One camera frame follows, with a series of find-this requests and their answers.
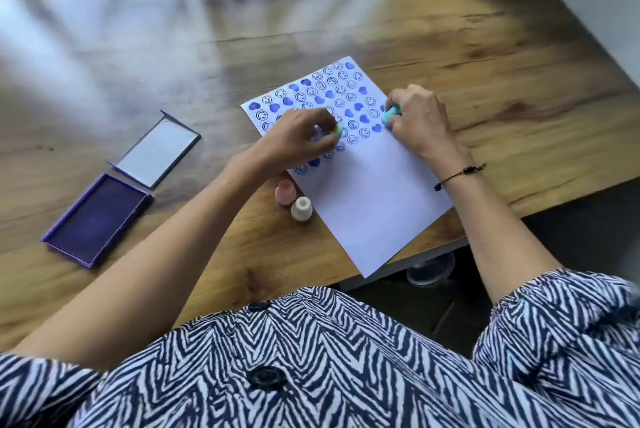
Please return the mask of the purple ink pad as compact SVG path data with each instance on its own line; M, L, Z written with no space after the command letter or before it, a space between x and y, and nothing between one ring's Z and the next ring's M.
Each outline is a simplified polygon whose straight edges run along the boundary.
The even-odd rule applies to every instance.
M40 240L87 269L98 267L153 201L150 193L103 173Z

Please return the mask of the pink small stamp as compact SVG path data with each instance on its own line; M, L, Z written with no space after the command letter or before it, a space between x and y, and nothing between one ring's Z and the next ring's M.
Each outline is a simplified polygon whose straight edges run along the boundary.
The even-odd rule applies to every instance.
M279 182L275 190L275 198L280 206L288 207L294 204L298 197L295 184L288 179Z

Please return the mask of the person's right forearm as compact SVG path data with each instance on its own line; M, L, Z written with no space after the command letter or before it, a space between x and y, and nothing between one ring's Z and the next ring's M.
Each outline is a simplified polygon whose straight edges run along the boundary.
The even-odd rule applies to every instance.
M452 200L492 303L562 268L485 180L486 165L477 165L468 149L460 146L452 164L428 166Z

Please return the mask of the zebra striped shirt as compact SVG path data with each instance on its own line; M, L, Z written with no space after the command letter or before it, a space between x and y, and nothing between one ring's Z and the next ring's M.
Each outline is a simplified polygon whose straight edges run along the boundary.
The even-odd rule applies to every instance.
M472 359L326 287L172 330L102 373L0 354L0 428L640 428L640 293L560 269Z

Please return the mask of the person's left forearm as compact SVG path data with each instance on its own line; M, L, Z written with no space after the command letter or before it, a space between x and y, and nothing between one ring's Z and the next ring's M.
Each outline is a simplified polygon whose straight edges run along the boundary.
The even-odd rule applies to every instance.
M11 354L107 371L171 330L221 238L267 179L288 168L257 146L118 259Z

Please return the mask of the person's left hand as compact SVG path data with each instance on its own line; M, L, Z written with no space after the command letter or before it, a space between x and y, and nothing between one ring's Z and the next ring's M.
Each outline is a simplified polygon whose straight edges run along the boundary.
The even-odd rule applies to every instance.
M269 174L280 173L332 150L305 150L305 109L288 110L249 151Z

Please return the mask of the purple ink pad lid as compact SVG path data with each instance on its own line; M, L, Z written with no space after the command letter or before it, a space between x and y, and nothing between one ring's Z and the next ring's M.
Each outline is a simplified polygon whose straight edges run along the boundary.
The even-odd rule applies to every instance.
M153 127L115 163L115 170L138 184L153 190L187 152L201 139L201 134L166 111Z

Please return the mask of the white stamped paper sheet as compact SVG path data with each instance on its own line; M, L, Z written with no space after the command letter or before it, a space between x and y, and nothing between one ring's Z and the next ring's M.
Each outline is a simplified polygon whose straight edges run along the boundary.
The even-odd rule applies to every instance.
M364 278L452 209L433 173L386 127L386 100L344 57L241 105L261 135L290 109L325 108L335 118L335 149L289 173Z

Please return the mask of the white small stamp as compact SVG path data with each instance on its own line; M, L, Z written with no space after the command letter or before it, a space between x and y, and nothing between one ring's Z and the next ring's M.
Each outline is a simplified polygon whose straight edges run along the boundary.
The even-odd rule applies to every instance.
M313 215L314 209L308 197L301 196L291 205L291 216L297 222L307 222Z

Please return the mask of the person's right hand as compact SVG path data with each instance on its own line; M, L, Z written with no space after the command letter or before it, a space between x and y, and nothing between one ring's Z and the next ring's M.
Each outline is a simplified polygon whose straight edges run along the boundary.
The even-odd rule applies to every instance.
M389 95L385 111L401 106L404 141L400 141L428 165L452 164L460 156L444 105L436 94L420 85L410 84L394 89Z

